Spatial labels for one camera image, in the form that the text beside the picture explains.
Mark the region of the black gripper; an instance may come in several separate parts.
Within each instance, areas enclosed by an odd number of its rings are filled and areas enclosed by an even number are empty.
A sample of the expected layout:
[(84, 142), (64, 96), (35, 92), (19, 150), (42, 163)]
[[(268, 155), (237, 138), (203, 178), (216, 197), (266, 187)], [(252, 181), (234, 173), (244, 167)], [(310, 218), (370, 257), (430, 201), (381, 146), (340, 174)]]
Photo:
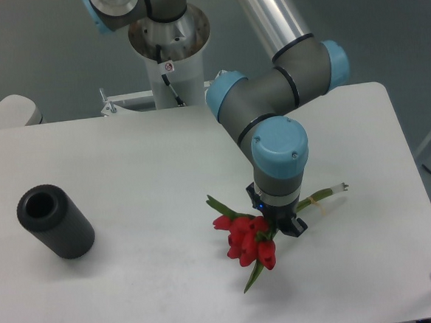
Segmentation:
[(272, 227), (281, 230), (284, 235), (297, 237), (307, 230), (307, 224), (296, 215), (298, 190), (286, 196), (272, 196), (263, 192), (254, 182), (247, 186), (246, 191), (252, 207), (259, 210)]

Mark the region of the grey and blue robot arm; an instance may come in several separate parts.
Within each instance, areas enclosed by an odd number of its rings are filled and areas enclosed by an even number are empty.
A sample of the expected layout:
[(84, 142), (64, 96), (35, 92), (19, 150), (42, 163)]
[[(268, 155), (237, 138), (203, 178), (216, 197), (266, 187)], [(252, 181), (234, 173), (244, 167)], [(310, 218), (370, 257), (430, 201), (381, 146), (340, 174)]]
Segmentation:
[(158, 109), (207, 104), (253, 167), (247, 192), (275, 230), (300, 236), (297, 202), (308, 138), (289, 112), (343, 85), (348, 57), (334, 41), (318, 41), (292, 0), (238, 0), (272, 59), (260, 77), (220, 72), (203, 78), (210, 37), (206, 15), (188, 0), (82, 0), (102, 32), (128, 30), (144, 60)]

